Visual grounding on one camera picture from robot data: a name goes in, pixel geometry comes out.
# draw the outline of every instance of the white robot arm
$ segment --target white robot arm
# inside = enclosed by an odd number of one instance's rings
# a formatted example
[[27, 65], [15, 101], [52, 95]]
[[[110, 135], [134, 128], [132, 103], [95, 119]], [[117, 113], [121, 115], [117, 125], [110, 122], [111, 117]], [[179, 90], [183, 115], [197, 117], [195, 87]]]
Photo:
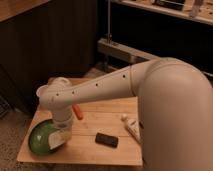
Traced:
[[144, 171], [213, 170], [213, 89], [187, 63], [152, 60], [77, 86], [58, 78], [37, 94], [61, 129], [71, 104], [138, 96]]

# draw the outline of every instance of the wooden shelf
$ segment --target wooden shelf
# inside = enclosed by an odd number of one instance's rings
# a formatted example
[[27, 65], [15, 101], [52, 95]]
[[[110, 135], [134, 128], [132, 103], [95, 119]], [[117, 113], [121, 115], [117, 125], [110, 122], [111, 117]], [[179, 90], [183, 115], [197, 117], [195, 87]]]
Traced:
[[112, 2], [123, 4], [130, 7], [135, 7], [147, 11], [166, 14], [173, 17], [178, 17], [186, 20], [200, 22], [208, 25], [213, 25], [213, 4], [204, 2], [201, 6], [201, 11], [195, 18], [189, 17], [189, 12], [193, 5], [193, 0], [186, 0], [183, 11], [176, 11], [169, 8], [152, 5], [150, 0], [112, 0]]
[[1, 0], [0, 22], [21, 14], [50, 0]]

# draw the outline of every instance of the carrot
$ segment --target carrot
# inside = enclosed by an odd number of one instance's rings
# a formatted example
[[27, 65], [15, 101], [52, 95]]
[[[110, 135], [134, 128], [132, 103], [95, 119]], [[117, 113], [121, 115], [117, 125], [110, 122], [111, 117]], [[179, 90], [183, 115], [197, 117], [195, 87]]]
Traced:
[[83, 113], [77, 104], [72, 105], [72, 109], [73, 109], [76, 117], [78, 118], [78, 120], [82, 120], [84, 118]]

